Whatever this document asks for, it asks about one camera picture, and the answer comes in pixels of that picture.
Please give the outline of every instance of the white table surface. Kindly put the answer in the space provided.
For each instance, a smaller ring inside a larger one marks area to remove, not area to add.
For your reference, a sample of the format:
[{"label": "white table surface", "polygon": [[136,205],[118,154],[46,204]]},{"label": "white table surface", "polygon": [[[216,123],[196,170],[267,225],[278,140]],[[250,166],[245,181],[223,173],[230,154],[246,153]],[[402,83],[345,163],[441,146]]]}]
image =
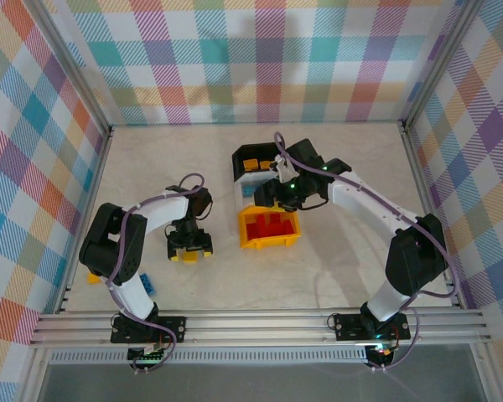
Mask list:
[{"label": "white table surface", "polygon": [[[359,307],[385,280],[388,246],[333,204],[298,212],[302,237],[293,247],[241,250],[231,154],[243,144],[272,141],[275,131],[288,145],[308,137],[324,160],[340,158],[391,201],[423,212],[395,124],[117,128],[96,209],[105,202],[135,204],[191,172],[205,176],[215,200],[209,218],[200,223],[212,236],[210,258],[200,257],[196,264],[168,261],[163,228],[145,239],[140,272],[148,273],[161,310]],[[116,310],[102,283],[87,283],[87,272],[78,266],[67,310]],[[445,292],[443,278],[427,288]],[[428,296],[414,303],[448,304]]]}]

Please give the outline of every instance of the yellow bin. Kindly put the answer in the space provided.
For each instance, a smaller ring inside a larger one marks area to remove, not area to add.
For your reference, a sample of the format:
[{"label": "yellow bin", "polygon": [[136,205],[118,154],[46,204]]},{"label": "yellow bin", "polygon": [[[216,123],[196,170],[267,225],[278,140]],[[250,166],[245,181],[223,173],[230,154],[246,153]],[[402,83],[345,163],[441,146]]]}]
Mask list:
[{"label": "yellow bin", "polygon": [[302,235],[296,212],[274,207],[248,206],[238,214],[241,248],[289,247]]}]

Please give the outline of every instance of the small blue object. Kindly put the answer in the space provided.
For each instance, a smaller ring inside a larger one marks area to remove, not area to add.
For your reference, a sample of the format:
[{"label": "small blue object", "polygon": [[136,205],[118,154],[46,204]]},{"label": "small blue object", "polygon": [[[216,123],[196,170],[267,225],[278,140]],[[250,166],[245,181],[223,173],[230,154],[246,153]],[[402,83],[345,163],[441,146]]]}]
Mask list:
[{"label": "small blue object", "polygon": [[149,280],[148,274],[141,274],[140,281],[142,281],[143,288],[148,293],[148,295],[152,296],[155,294],[155,290],[153,285],[151,285],[151,281]]},{"label": "small blue object", "polygon": [[242,197],[253,197],[255,190],[255,186],[242,186]]}]

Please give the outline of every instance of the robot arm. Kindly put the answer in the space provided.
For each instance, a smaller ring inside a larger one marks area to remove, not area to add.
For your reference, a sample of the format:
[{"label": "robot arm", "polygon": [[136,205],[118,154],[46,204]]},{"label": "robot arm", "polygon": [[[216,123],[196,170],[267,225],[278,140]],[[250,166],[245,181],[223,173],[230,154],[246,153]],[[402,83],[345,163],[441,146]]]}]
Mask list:
[{"label": "robot arm", "polygon": [[[132,213],[125,228],[125,247],[121,268],[111,284],[111,294],[118,305],[139,320],[158,323],[158,307],[145,291],[137,272],[142,260],[145,235],[153,230],[171,224],[175,231],[168,235],[169,259],[174,260],[177,249],[187,251],[203,250],[212,253],[210,235],[199,229],[196,219],[212,203],[207,188],[195,188],[189,193],[184,188],[172,186],[163,193],[168,198],[161,198],[142,206]],[[88,267],[93,275],[105,279],[111,277],[118,256],[122,221],[128,208],[114,204],[103,204],[96,213],[87,236],[80,248],[80,262]],[[126,343],[157,342],[159,330],[138,324],[120,313],[114,320],[112,342],[114,338],[125,338]]]},{"label": "robot arm", "polygon": [[[277,204],[289,212],[306,210],[309,208],[304,207],[303,203],[309,196],[318,194],[324,203],[317,206],[331,201],[343,207],[366,222],[389,245],[386,281],[360,309],[361,324],[369,338],[373,338],[387,328],[387,324],[395,319],[418,291],[445,271],[445,261],[430,240],[385,207],[385,203],[370,197],[367,191],[361,191],[362,188],[371,189],[352,172],[349,165],[339,159],[324,162],[308,139],[297,142],[286,151],[297,162],[334,173],[340,178],[334,179],[296,168],[289,160],[278,156],[276,163],[272,165],[273,170],[278,172],[278,178],[269,180],[257,189],[254,193],[256,205],[272,207]],[[298,176],[287,174],[292,170],[296,170]],[[391,202],[387,203],[410,221],[417,222],[441,245],[445,245],[442,226],[436,217],[429,214],[418,218],[413,212]]]}]

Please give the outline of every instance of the plaid wallpaper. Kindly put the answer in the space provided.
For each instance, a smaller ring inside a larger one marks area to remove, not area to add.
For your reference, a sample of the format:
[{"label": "plaid wallpaper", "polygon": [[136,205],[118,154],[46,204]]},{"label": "plaid wallpaper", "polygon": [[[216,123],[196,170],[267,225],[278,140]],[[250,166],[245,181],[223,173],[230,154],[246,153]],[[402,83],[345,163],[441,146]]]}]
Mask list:
[{"label": "plaid wallpaper", "polygon": [[486,0],[412,134],[503,370],[503,0]]},{"label": "plaid wallpaper", "polygon": [[408,96],[407,103],[402,111],[401,116],[402,119],[404,119],[412,109],[413,102],[417,99],[417,96],[419,95],[419,92],[421,91],[424,82],[430,75],[430,71],[433,67],[434,61],[436,60],[440,52],[443,50],[443,47],[447,42],[447,36],[451,32],[451,29],[453,28],[454,23],[456,22],[460,10],[462,9],[462,6],[464,5],[465,2],[466,0],[455,0],[453,8],[449,12],[448,17],[445,20],[445,23],[443,24],[442,30],[440,31],[439,36],[436,39],[436,42],[434,43],[432,50],[428,54],[427,60],[425,61],[425,64],[421,69],[421,72],[419,73],[417,82],[413,86],[412,92],[410,92],[410,96]]},{"label": "plaid wallpaper", "polygon": [[109,120],[144,125],[395,121],[461,0],[45,3]]},{"label": "plaid wallpaper", "polygon": [[21,0],[1,0],[0,401],[54,304],[101,142]]}]

